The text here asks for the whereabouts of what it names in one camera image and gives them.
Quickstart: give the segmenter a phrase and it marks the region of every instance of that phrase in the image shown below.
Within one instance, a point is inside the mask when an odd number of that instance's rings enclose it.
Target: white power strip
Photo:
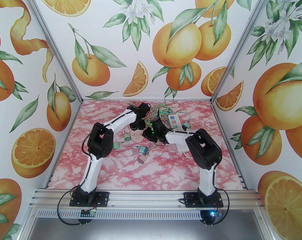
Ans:
[[[184,130],[182,129],[182,125],[181,125],[178,114],[170,114],[170,115],[168,115],[168,119],[169,119],[171,128],[173,128],[174,130],[184,132]],[[176,148],[177,148],[178,152],[180,152],[180,153],[189,151],[189,148],[184,145],[176,144]]]

